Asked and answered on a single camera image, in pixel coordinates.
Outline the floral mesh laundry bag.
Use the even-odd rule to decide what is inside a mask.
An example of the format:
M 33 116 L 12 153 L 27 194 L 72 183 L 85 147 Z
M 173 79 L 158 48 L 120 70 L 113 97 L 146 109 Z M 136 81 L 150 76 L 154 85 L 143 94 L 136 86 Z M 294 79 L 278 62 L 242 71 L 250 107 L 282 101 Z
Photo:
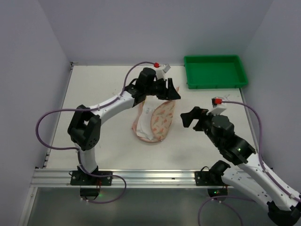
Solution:
M 152 114 L 150 129 L 154 138 L 163 141 L 172 124 L 175 110 L 175 101 L 166 101 L 159 105 Z

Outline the white bra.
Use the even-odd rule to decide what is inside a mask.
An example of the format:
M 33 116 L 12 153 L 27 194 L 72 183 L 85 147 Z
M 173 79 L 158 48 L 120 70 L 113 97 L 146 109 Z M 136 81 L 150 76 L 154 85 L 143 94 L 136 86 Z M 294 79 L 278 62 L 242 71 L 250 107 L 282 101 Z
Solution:
M 145 101 L 139 104 L 136 134 L 144 142 L 151 143 L 154 141 L 154 135 L 151 129 L 151 118 L 154 110 L 154 105 L 148 104 Z

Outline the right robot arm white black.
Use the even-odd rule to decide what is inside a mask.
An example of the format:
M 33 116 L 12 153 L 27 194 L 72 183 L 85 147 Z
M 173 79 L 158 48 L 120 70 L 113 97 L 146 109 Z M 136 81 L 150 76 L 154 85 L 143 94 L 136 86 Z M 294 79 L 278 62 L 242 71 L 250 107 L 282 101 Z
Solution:
M 194 107 L 182 113 L 185 128 L 197 120 L 195 131 L 204 132 L 226 161 L 219 160 L 208 172 L 196 177 L 215 185 L 229 185 L 239 190 L 267 211 L 278 226 L 293 226 L 301 218 L 301 194 L 281 180 L 266 164 L 260 164 L 256 150 L 237 136 L 227 116 L 214 115 Z

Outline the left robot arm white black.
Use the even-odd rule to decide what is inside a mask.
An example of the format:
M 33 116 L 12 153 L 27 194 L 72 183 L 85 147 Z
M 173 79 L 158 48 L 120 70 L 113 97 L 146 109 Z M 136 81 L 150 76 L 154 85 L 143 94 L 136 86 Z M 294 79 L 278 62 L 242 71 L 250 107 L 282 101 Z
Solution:
M 172 79 L 164 77 L 168 69 L 168 65 L 158 65 L 155 69 L 143 68 L 138 78 L 128 85 L 124 84 L 115 97 L 92 107 L 80 105 L 74 110 L 68 134 L 75 144 L 81 171 L 96 175 L 95 146 L 100 139 L 101 126 L 107 120 L 142 103 L 147 96 L 156 96 L 168 104 L 181 98 Z

